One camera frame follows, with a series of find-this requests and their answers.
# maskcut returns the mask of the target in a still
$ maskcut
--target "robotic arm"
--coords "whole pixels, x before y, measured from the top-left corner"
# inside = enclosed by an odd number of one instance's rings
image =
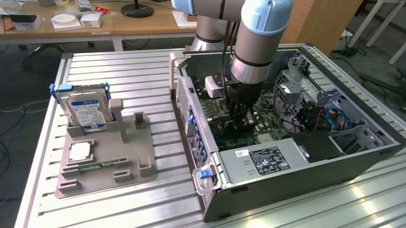
[[[173,8],[199,15],[197,38],[215,41],[221,34],[216,21],[240,23],[227,85],[227,109],[232,129],[249,131],[255,126],[252,106],[260,96],[273,54],[288,24],[292,0],[172,0]]]

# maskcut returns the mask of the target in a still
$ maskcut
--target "aluminum extrusion table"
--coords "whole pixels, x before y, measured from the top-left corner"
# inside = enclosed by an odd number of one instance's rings
[[[406,136],[404,122],[327,57],[304,44],[347,87]],[[151,119],[157,179],[81,196],[56,199],[66,119],[50,98],[14,227],[371,227],[406,224],[406,153],[379,162],[356,179],[225,220],[203,223],[168,95],[168,55],[183,49],[74,54],[61,60],[56,84],[111,84],[124,114],[144,111]],[[323,88],[330,86],[311,77]]]

